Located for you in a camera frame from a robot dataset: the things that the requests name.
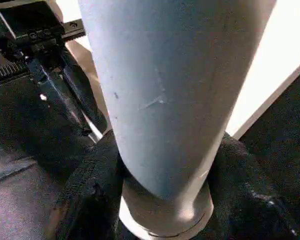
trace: black clamp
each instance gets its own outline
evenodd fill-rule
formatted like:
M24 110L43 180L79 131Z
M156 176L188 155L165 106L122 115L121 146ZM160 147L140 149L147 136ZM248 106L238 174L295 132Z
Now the black clamp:
M26 66L20 69L29 69L41 99L61 113L77 134L86 136L92 132L90 123L103 133L107 122L89 79L65 47L67 41L85 34L81 20L60 22L44 1L0 9L1 54ZM0 80L8 72L2 72Z

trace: bolt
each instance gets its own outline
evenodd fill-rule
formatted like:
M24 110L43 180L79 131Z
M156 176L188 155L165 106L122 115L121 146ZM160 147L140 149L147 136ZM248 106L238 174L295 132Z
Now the bolt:
M37 34L35 32L31 32L31 33L29 33L29 37L31 39L36 39L37 38Z
M76 27L78 27L78 24L76 22L70 22L70 27L75 29Z
M45 35L51 35L51 32L49 31L49 29L44 29L44 30L43 30L43 33L44 33Z

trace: black fabric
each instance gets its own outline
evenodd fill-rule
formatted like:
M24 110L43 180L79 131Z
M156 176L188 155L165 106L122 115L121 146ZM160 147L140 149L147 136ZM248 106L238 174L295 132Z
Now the black fabric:
M299 227L256 158L228 134L208 182L214 212L194 239L300 239Z
M112 130L82 157L82 164L68 179L51 213L49 239L115 238L123 167Z
M300 226L300 76L241 141L257 156Z

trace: black plastic part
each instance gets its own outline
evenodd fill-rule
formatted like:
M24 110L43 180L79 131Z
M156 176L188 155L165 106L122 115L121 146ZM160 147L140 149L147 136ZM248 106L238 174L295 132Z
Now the black plastic part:
M30 72L24 62L20 61L0 65L0 85L27 75L30 75Z
M37 54L27 62L33 74L33 81L47 104L61 113L72 125L77 135L87 136L92 131L82 114L76 99L73 97L62 76L58 73L58 55L52 51L48 54Z
M107 121L97 107L88 77L66 47L61 49L60 56L63 61L62 74L64 79L84 113L103 133L107 129Z
M64 28L45 1L0 9L0 41L18 48L59 37Z

